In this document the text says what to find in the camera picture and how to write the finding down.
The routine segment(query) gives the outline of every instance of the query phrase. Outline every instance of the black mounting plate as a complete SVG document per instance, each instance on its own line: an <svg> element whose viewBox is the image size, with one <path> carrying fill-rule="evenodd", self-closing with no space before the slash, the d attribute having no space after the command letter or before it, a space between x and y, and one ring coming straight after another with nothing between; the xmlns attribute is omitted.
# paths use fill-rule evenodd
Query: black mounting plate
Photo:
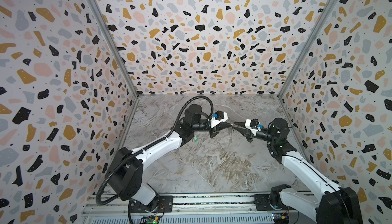
<svg viewBox="0 0 392 224"><path fill-rule="evenodd" d="M256 204L256 210L257 211L265 211L265 210L272 210L272 207L270 206L268 197L269 194L255 194L254 196L254 202Z"/></svg>
<svg viewBox="0 0 392 224"><path fill-rule="evenodd" d="M173 196L159 196L158 206L159 206L158 213L172 212L172 210L173 210ZM151 212L146 212L141 207L141 203L139 201L136 201L135 205L130 207L130 212L131 213L149 213L149 214L154 214L154 213L151 213Z"/></svg>

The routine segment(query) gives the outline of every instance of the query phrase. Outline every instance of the wallpaper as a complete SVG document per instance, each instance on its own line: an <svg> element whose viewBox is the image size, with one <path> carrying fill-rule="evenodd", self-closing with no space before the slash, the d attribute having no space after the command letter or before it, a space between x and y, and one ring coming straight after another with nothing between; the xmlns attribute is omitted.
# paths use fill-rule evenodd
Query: wallpaper
<svg viewBox="0 0 392 224"><path fill-rule="evenodd" d="M0 223L73 223L130 94L85 0L0 0Z"/></svg>
<svg viewBox="0 0 392 224"><path fill-rule="evenodd" d="M283 96L311 163L370 224L392 219L391 2L339 0Z"/></svg>
<svg viewBox="0 0 392 224"><path fill-rule="evenodd" d="M327 2L96 1L140 94L275 94Z"/></svg>

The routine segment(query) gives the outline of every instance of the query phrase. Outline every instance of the gray marble surface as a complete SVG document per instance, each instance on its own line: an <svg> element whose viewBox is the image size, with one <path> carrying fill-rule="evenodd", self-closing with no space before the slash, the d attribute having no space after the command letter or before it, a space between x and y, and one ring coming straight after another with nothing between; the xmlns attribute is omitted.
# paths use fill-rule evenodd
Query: gray marble surface
<svg viewBox="0 0 392 224"><path fill-rule="evenodd" d="M169 131L183 104L191 96L141 96L125 147L145 145ZM258 119L267 125L284 114L276 96L210 96L214 111L228 113L228 122ZM194 103L209 113L206 100ZM273 159L266 142L248 143L237 131L222 130L215 138L195 132L198 141L188 142L152 163L143 182L159 193L264 192L283 183L308 190L296 176ZM288 141L298 145L290 132Z"/></svg>

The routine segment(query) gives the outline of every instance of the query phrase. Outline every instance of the terrazzo patterned wall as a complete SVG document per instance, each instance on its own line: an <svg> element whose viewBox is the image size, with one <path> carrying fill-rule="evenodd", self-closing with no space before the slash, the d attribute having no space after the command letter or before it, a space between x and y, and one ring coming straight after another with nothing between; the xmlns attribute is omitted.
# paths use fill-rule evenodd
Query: terrazzo patterned wall
<svg viewBox="0 0 392 224"><path fill-rule="evenodd" d="M311 162L391 223L392 0L339 0L283 96Z"/></svg>
<svg viewBox="0 0 392 224"><path fill-rule="evenodd" d="M84 0L0 0L0 223L73 223L130 94Z"/></svg>
<svg viewBox="0 0 392 224"><path fill-rule="evenodd" d="M275 94L327 2L96 1L140 94Z"/></svg>

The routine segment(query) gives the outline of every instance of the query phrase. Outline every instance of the side wall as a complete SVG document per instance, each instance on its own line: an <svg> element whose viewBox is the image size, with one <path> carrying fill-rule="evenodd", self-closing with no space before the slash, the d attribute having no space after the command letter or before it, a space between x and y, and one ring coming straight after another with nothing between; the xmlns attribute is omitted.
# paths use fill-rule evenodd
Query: side wall
<svg viewBox="0 0 392 224"><path fill-rule="evenodd" d="M390 223L392 0L340 0L283 101L311 162Z"/></svg>
<svg viewBox="0 0 392 224"><path fill-rule="evenodd" d="M279 92L327 0L96 0L139 93Z"/></svg>
<svg viewBox="0 0 392 224"><path fill-rule="evenodd" d="M0 223L73 223L130 114L84 0L0 0Z"/></svg>

